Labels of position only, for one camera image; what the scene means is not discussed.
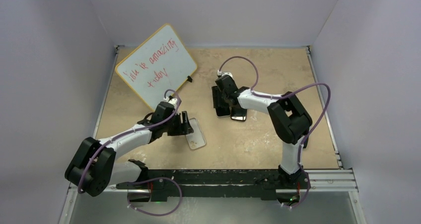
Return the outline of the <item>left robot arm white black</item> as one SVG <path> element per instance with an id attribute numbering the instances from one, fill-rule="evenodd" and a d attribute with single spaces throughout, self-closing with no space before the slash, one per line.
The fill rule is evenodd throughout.
<path id="1" fill-rule="evenodd" d="M 161 101 L 154 112 L 130 129 L 117 135 L 84 139 L 65 171 L 65 179 L 76 185 L 79 193 L 92 197 L 101 194 L 111 184 L 117 172 L 115 161 L 124 154 L 162 137 L 193 133 L 186 111 L 178 112 L 181 101 L 172 98 Z"/>

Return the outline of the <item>black phone case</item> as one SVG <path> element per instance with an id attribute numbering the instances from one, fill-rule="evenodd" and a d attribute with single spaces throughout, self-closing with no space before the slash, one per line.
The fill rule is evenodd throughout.
<path id="1" fill-rule="evenodd" d="M 247 119 L 247 109 L 241 107 L 232 107 L 230 118 L 233 121 L 245 122 Z"/>

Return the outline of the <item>black phone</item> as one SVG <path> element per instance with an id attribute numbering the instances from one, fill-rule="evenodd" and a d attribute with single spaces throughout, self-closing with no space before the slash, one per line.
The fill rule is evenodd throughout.
<path id="1" fill-rule="evenodd" d="M 231 110 L 229 107 L 215 108 L 215 112 L 218 118 L 229 117 L 231 115 Z"/>

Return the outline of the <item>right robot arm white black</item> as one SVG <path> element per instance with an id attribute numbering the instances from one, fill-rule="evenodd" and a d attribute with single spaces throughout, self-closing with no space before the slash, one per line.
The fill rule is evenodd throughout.
<path id="1" fill-rule="evenodd" d="M 287 92 L 269 95 L 253 92 L 248 87 L 237 87 L 231 73 L 219 73 L 212 87 L 213 107 L 218 117 L 230 116 L 234 121 L 246 121 L 247 111 L 268 114 L 277 136 L 282 140 L 282 158 L 279 165 L 279 182 L 290 188 L 301 175 L 304 137 L 309 133 L 312 119 L 299 99 Z"/>

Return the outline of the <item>white phone case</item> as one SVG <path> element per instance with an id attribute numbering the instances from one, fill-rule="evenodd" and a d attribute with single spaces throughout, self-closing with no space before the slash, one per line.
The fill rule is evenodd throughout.
<path id="1" fill-rule="evenodd" d="M 189 123 L 193 128 L 193 132 L 185 135 L 185 137 L 190 149 L 196 150 L 204 147 L 207 142 L 199 126 L 198 120 L 196 118 L 190 118 Z"/>

